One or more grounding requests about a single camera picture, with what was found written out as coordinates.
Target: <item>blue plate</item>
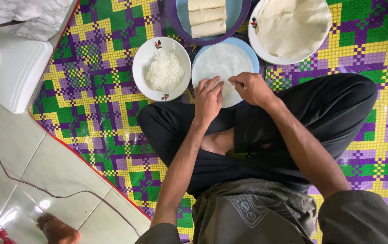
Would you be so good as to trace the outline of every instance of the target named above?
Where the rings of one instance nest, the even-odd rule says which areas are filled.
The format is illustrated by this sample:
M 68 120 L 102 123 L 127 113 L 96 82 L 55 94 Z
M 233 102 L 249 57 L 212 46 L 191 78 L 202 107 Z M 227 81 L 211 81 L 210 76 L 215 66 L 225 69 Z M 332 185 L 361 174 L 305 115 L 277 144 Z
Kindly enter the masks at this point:
M 232 45 L 235 45 L 236 47 L 239 47 L 240 49 L 244 50 L 245 53 L 248 55 L 248 57 L 251 59 L 252 67 L 254 68 L 254 73 L 259 73 L 259 71 L 260 71 L 259 59 L 257 58 L 257 55 L 254 52 L 254 50 L 246 42 L 244 42 L 240 39 L 237 39 L 235 37 L 229 37 L 229 38 L 225 39 L 224 41 L 219 42 L 217 44 L 220 44 L 220 43 L 232 44 Z M 201 55 L 201 53 L 212 46 L 213 45 L 204 46 L 200 49 L 200 51 L 198 51 L 197 55 L 194 58 L 192 68 L 194 67 L 195 61 Z
M 232 28 L 233 25 L 238 20 L 242 10 L 242 2 L 243 0 L 226 0 L 227 31 L 229 31 L 230 28 Z M 179 17 L 179 20 L 180 20 L 180 25 L 182 26 L 183 30 L 191 36 L 191 25 L 190 25 L 190 19 L 188 14 L 188 0 L 176 0 L 176 9 L 177 9 L 177 16 Z M 216 37 L 218 36 L 208 36 L 208 37 L 202 37 L 199 39 L 212 40 L 212 39 L 215 39 Z

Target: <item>rice paper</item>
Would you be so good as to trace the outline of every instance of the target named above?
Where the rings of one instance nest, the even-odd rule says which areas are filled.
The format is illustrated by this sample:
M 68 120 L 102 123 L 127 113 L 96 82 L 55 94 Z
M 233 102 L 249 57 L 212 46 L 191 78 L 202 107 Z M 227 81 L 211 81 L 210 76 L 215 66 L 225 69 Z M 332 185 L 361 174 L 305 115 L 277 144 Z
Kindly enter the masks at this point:
M 226 0 L 188 0 L 188 11 L 224 7 Z
M 314 52 L 328 35 L 331 13 L 323 0 L 265 0 L 256 35 L 271 55 L 295 58 Z
M 191 36 L 192 38 L 200 38 L 205 36 L 225 34 L 226 27 L 227 26 L 225 20 L 218 20 L 197 26 L 191 26 Z
M 245 51 L 232 44 L 216 44 L 198 56 L 192 69 L 193 87 L 197 87 L 202 79 L 220 75 L 224 81 L 223 108 L 228 108 L 242 100 L 228 79 L 242 72 L 254 72 L 253 63 Z
M 198 11 L 189 12 L 191 26 L 201 25 L 207 22 L 226 20 L 226 7 L 216 9 L 200 9 Z

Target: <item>hand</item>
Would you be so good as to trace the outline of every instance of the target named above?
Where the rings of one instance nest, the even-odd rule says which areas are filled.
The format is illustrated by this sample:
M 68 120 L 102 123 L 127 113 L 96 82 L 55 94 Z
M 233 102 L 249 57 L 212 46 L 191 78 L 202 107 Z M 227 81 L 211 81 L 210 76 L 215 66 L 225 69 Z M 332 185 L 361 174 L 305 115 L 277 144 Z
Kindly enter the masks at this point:
M 272 105 L 278 97 L 272 92 L 259 73 L 242 72 L 229 78 L 242 99 L 262 108 Z
M 195 96 L 195 117 L 202 126 L 209 126 L 212 120 L 218 115 L 219 110 L 223 106 L 223 85 L 221 81 L 214 86 L 220 76 L 215 76 L 213 79 L 203 79 L 194 88 Z

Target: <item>spring roll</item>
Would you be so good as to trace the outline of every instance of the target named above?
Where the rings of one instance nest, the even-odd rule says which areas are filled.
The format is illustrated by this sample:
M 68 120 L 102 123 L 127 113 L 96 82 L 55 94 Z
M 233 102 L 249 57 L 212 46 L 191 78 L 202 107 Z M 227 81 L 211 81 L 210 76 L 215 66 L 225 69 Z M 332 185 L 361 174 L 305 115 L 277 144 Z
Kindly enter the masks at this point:
M 198 11 L 193 11 L 189 13 L 189 19 L 191 26 L 197 26 L 218 20 L 226 20 L 226 7 L 224 6 L 216 9 L 200 9 Z
M 188 0 L 188 11 L 198 11 L 200 9 L 214 9 L 224 7 L 226 0 Z
M 218 20 L 191 27 L 192 38 L 215 36 L 226 33 L 226 21 Z

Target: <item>marble surface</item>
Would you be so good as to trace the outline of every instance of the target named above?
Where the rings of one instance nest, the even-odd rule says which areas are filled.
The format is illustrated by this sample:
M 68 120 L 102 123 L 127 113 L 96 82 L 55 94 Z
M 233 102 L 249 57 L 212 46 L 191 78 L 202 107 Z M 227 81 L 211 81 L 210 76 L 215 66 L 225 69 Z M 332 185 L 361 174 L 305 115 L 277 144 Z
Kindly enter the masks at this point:
M 73 0 L 0 0 L 0 24 L 25 21 L 0 27 L 0 31 L 47 41 L 60 30 L 72 3 Z

